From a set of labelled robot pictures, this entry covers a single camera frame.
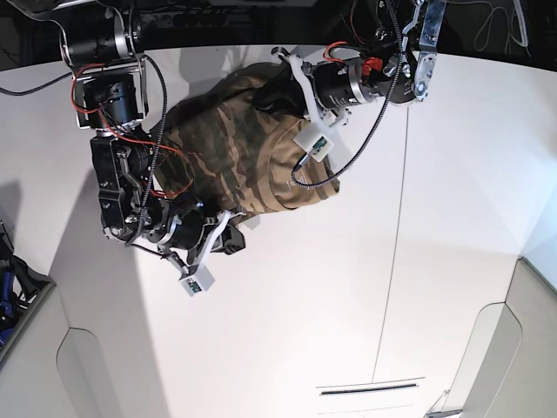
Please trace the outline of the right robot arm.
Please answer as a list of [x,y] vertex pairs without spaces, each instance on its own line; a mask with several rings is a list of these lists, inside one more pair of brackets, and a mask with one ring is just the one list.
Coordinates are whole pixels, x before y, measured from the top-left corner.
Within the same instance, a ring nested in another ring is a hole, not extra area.
[[134,9],[86,1],[56,12],[77,123],[95,132],[91,155],[105,233],[126,246],[150,241],[157,256],[186,274],[199,272],[210,253],[243,250],[232,212],[195,194],[184,151],[164,139],[166,119],[152,134],[142,127],[153,60],[142,49]]

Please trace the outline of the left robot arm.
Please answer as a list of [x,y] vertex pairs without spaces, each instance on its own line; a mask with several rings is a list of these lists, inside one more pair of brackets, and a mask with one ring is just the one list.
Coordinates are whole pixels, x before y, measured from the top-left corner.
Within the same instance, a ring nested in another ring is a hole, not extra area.
[[327,45],[311,64],[282,47],[272,50],[279,74],[257,90],[252,106],[269,114],[346,124],[350,110],[378,98],[393,104],[423,100],[433,75],[444,1],[352,3],[349,40]]

